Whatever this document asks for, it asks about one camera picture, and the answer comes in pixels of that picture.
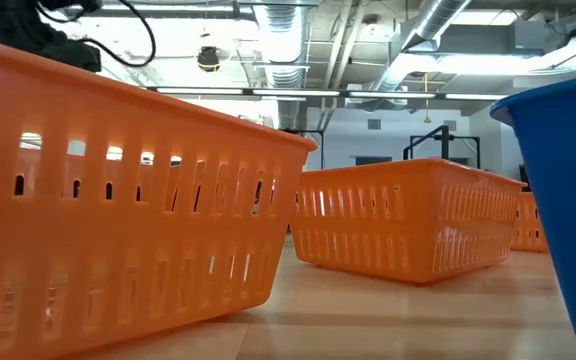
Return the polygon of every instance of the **vent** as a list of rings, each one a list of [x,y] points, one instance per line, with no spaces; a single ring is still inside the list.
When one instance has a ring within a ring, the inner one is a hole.
[[[457,131],[457,120],[446,120],[444,125],[448,125],[448,130]]]
[[[368,119],[368,130],[381,130],[381,119]]]

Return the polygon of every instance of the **black equipment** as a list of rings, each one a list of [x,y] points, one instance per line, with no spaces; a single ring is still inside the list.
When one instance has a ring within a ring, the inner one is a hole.
[[[404,149],[403,159],[408,160],[413,158],[413,149],[415,146],[421,144],[422,142],[433,139],[441,141],[441,158],[449,160],[450,152],[450,142],[456,139],[460,140],[474,140],[476,145],[475,152],[477,153],[477,169],[481,169],[481,139],[479,136],[455,136],[450,134],[450,128],[448,125],[441,125],[435,130],[429,132],[426,135],[412,135],[410,136],[410,145]]]
[[[100,0],[39,0],[49,10],[79,4],[84,12],[101,7]],[[39,18],[37,0],[0,0],[0,44],[88,71],[101,71],[99,49],[68,39]]]

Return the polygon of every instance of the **fluorescent light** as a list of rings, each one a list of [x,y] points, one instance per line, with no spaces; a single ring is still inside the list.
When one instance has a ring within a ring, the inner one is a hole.
[[[521,75],[534,70],[534,61],[511,55],[448,55],[437,72],[463,75]]]
[[[464,10],[452,22],[454,25],[510,25],[523,10]]]
[[[282,89],[260,89],[253,90],[253,94],[261,96],[339,96],[339,91],[331,90],[282,90]]]
[[[269,101],[306,101],[305,97],[297,97],[297,96],[262,96],[261,100],[269,100]]]
[[[380,98],[380,99],[434,99],[436,94],[411,93],[411,92],[376,92],[376,91],[351,91],[350,97],[357,98]]]
[[[241,95],[241,89],[229,88],[157,88],[161,94],[183,94],[183,95]]]
[[[484,94],[446,94],[447,100],[485,100],[497,101],[508,95],[484,95]]]
[[[183,3],[179,5],[148,5],[148,4],[135,4],[135,9],[139,11],[180,11],[180,10],[188,10],[188,11],[203,11],[203,12],[214,12],[214,11],[232,11],[232,7],[229,6],[211,6],[210,8],[206,9],[203,6],[197,5],[184,5]],[[102,6],[102,10],[109,10],[109,11],[129,11],[129,9],[121,4],[108,4]],[[240,10],[244,14],[252,14],[252,9],[247,7],[242,7]]]
[[[23,133],[21,134],[21,140],[41,142],[41,135],[35,133]]]

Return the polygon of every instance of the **wooden floor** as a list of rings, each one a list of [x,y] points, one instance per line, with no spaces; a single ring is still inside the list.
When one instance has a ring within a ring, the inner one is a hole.
[[[287,247],[265,305],[89,359],[576,360],[576,341],[547,255],[422,288],[317,268]]]

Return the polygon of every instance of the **orange plastic basket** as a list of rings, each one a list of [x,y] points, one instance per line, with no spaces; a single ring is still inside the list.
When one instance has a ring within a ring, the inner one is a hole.
[[[302,175],[299,259],[428,283],[504,260],[523,184],[423,159]]]
[[[515,227],[517,233],[512,241],[513,250],[548,252],[548,241],[544,227],[539,220],[539,210],[537,210],[537,203],[532,193],[519,195]]]
[[[19,148],[25,132],[40,150]],[[72,140],[84,156],[67,155]],[[111,145],[121,161],[106,160]],[[312,149],[0,46],[0,359],[52,358],[263,303]],[[140,164],[144,152],[153,165]]]

